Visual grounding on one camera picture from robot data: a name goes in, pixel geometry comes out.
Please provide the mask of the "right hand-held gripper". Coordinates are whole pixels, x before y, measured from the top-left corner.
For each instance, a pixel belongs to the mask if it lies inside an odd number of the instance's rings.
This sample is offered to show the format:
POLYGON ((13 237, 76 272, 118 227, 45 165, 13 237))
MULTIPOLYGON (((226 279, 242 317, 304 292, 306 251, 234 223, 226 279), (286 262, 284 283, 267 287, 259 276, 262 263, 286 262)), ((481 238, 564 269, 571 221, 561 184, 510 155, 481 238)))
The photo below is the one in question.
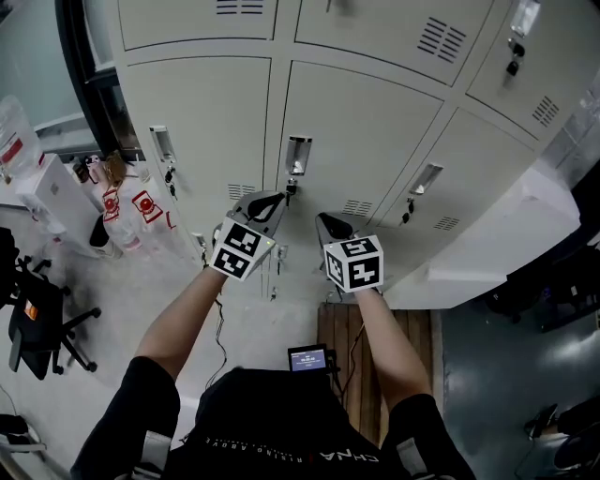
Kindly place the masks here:
POLYGON ((345 293, 383 285, 383 248, 379 238, 354 238, 367 223, 363 217, 343 213, 321 212, 315 218, 319 242, 327 244, 322 249, 326 275, 345 293))

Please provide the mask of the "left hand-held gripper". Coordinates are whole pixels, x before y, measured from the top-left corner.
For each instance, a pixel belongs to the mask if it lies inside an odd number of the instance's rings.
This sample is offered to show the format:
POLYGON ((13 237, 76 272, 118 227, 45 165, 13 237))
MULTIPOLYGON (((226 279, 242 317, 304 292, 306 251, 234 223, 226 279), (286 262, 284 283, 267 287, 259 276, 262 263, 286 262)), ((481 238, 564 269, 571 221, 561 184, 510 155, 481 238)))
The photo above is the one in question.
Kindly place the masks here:
POLYGON ((209 266, 245 281, 274 248, 286 201, 284 193, 274 190, 244 195, 220 224, 209 266))

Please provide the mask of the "grey metal locker door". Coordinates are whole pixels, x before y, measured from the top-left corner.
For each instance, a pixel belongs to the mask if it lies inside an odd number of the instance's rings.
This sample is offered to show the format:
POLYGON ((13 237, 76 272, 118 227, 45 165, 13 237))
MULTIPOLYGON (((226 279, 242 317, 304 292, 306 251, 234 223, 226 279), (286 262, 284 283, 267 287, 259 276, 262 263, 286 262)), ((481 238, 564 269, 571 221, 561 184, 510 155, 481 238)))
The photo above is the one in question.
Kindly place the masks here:
POLYGON ((371 218, 442 107, 413 88, 343 68, 295 61, 280 158, 309 142, 285 218, 298 226, 349 207, 371 218))

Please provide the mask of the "white metal locker cabinet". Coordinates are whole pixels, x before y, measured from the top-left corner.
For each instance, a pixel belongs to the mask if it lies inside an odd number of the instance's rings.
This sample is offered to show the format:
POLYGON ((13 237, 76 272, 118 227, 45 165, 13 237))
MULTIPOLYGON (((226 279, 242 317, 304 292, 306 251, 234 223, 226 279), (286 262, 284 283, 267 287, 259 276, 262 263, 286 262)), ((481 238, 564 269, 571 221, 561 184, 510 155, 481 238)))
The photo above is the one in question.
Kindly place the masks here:
MULTIPOLYGON (((142 151, 192 243, 243 195, 285 190, 310 144, 280 158, 293 62, 343 68, 442 101, 365 229, 394 308, 448 308, 497 278, 496 241, 466 234, 534 163, 593 77, 593 0, 108 0, 112 52, 142 151)), ((314 220, 227 293, 321 302, 314 220)))

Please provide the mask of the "person's left forearm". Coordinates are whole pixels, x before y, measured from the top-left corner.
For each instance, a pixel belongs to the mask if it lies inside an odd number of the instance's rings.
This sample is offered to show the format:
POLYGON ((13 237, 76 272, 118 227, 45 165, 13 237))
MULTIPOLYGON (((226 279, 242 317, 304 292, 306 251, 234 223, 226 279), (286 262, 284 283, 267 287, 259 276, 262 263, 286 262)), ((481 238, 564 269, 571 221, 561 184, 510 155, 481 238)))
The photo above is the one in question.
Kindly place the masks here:
POLYGON ((203 269, 152 322, 135 356, 153 360, 176 380, 226 280, 212 267, 203 269))

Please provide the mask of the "person's right forearm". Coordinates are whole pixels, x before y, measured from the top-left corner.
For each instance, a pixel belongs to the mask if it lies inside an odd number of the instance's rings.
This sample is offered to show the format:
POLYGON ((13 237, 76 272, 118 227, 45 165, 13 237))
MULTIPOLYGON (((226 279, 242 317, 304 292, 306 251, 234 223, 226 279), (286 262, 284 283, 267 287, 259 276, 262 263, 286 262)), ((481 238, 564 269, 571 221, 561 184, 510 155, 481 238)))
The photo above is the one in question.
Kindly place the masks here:
POLYGON ((425 365, 384 298, 372 289, 358 291, 355 297, 388 411, 404 399, 431 396, 425 365))

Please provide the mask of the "clear jug with red label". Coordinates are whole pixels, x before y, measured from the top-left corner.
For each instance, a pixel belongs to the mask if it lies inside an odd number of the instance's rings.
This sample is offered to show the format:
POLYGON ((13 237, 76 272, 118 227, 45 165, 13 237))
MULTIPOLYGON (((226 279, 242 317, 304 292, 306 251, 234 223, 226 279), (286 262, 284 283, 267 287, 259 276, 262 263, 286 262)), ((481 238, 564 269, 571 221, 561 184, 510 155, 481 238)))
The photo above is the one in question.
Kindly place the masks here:
POLYGON ((179 226, 174 222, 174 217, 170 211, 165 214, 166 230, 172 251, 184 252, 186 242, 184 236, 180 233, 179 226))
POLYGON ((158 234, 165 229, 165 212, 147 190, 137 193, 131 203, 134 207, 134 219, 142 232, 158 234))
POLYGON ((142 246, 127 210, 120 205, 117 189, 108 189, 102 195, 104 212, 102 222, 113 242, 124 252, 135 251, 142 246))

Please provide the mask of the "wooden pallet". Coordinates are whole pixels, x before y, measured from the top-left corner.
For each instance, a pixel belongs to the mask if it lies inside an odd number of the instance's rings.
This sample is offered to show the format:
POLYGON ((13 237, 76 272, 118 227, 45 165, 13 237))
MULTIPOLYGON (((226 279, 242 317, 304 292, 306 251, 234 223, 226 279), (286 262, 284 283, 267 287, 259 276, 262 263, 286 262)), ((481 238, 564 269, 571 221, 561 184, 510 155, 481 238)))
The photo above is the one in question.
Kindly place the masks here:
MULTIPOLYGON (((394 316, 425 365, 438 410, 442 411, 443 342, 439 313, 396 309, 394 316)), ((317 341, 326 345, 336 363, 332 390, 352 427, 371 443, 382 446, 388 432, 389 413, 363 328, 357 305, 319 306, 317 341)))

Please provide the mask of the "small black display device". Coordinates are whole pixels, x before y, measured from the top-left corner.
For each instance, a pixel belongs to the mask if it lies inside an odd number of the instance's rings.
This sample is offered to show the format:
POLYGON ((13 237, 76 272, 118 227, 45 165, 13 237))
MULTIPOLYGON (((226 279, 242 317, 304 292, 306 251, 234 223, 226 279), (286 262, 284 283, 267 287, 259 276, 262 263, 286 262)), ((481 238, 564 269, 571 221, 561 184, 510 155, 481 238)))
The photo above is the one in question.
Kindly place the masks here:
POLYGON ((326 371, 326 345, 314 344, 288 350, 290 372, 326 371))

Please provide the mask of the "person's black shirt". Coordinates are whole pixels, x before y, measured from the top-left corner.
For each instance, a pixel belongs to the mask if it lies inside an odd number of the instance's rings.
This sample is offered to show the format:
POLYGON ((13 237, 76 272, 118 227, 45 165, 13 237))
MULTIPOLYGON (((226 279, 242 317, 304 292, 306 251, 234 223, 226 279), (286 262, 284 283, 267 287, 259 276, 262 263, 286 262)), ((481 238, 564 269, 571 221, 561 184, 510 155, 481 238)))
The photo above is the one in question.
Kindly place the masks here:
MULTIPOLYGON (((74 480, 125 480, 148 433, 172 438, 180 412, 173 378, 133 359, 71 469, 74 480)), ((475 480, 435 400, 391 411, 382 446, 356 431, 323 375, 235 368, 201 397, 184 444, 160 480, 475 480)))

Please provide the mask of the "white box on floor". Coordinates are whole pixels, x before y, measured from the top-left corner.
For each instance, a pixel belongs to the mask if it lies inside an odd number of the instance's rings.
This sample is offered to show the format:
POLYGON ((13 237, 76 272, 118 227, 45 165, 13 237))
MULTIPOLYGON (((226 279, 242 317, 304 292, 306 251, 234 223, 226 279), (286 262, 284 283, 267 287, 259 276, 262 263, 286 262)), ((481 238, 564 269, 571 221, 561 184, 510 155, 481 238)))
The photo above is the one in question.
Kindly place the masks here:
POLYGON ((90 243, 100 212, 56 154, 43 155, 27 177, 14 181, 16 196, 51 239, 90 258, 117 259, 122 251, 111 240, 90 243))

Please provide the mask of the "black office chair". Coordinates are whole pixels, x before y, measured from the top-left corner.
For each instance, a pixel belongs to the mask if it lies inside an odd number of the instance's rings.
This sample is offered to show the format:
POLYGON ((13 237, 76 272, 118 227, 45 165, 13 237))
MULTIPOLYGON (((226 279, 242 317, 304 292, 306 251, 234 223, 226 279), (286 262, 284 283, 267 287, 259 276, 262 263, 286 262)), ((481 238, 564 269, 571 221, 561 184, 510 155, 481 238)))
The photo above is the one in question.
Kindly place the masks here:
POLYGON ((53 265, 50 259, 40 260, 34 268, 29 267, 31 262, 30 256, 20 255, 11 229, 0 227, 0 309, 12 307, 8 325, 10 369, 16 372, 24 363, 40 381, 49 370, 62 375, 59 356, 66 348, 84 370, 96 371, 98 365, 84 360, 71 340, 74 329, 91 317, 98 318, 101 309, 94 307, 64 321, 64 299, 71 295, 71 289, 49 281, 45 272, 53 265))

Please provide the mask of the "large clear water jug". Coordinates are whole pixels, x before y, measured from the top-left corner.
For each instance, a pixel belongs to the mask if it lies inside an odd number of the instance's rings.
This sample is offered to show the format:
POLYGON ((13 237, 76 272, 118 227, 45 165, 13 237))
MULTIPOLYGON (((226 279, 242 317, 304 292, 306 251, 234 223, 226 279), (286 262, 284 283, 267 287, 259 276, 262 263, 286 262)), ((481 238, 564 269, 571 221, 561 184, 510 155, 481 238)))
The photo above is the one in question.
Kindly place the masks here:
POLYGON ((38 135, 19 100, 9 95, 0 100, 0 170, 10 179, 24 178, 43 158, 38 135))

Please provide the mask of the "shiny plastic wrapped panel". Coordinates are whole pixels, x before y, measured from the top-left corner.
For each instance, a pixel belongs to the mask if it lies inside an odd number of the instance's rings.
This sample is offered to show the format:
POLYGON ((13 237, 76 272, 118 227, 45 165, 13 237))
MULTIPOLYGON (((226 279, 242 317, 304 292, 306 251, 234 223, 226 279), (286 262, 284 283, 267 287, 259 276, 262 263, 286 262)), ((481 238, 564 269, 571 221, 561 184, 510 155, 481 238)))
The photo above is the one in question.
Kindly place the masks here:
POLYGON ((600 159, 600 84, 592 86, 541 155, 574 188, 600 159))

